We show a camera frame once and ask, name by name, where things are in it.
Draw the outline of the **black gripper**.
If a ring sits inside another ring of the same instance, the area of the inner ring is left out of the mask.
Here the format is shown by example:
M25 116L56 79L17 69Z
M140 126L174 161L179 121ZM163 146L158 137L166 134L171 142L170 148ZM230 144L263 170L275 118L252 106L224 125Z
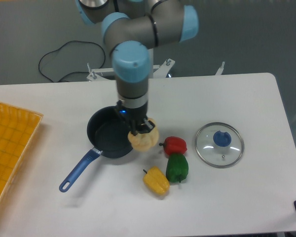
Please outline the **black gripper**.
M122 100L118 100L115 111L120 119L129 127L132 135L137 135L137 131L152 131L155 124L147 117L148 102L138 108L125 107Z

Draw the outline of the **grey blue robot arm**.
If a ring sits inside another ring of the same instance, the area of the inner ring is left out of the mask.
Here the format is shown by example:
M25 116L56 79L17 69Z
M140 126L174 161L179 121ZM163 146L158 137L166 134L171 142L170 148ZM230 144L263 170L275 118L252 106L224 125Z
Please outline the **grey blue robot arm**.
M86 24L101 24L101 37L111 58L118 93L117 109L133 135L150 133L147 118L149 51L195 37L196 9L178 0L78 0Z

